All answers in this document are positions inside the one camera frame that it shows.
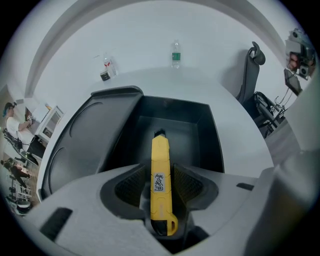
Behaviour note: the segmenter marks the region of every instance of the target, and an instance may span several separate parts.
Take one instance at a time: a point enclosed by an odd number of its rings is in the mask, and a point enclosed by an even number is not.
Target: barcode label
[[[165,174],[164,172],[157,172],[153,177],[153,191],[154,192],[165,192]]]

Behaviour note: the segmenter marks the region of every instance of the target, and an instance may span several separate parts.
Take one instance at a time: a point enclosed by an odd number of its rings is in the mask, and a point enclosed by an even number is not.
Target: label
[[[157,172],[153,177],[153,191],[154,192],[165,192],[165,173],[164,172]]]
[[[181,53],[180,52],[173,52],[172,53],[172,60],[173,61],[180,61]]]

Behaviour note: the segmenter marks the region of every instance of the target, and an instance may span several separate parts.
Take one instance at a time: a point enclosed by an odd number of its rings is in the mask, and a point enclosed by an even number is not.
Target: white shirt
[[[27,151],[29,144],[32,142],[34,135],[27,129],[19,131],[19,122],[13,117],[8,117],[6,120],[6,129],[11,134],[12,137],[22,141],[22,148]]]

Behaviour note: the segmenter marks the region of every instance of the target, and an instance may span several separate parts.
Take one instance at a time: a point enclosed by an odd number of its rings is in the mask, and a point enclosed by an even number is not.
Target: white cabinet
[[[53,107],[46,114],[34,134],[48,143],[62,115],[62,111],[57,106]]]

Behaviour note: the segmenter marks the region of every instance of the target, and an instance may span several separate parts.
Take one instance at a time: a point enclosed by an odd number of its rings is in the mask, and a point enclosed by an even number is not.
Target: black chair
[[[252,42],[251,47],[245,56],[243,82],[236,99],[243,105],[247,100],[253,97],[256,89],[256,83],[259,75],[260,66],[265,64],[266,57],[260,50],[257,43]]]
[[[29,163],[38,166],[38,161],[32,156],[30,152],[23,150],[23,143],[19,138],[14,138],[5,128],[2,130],[3,137],[11,144],[14,150],[21,156],[22,159],[27,160]]]

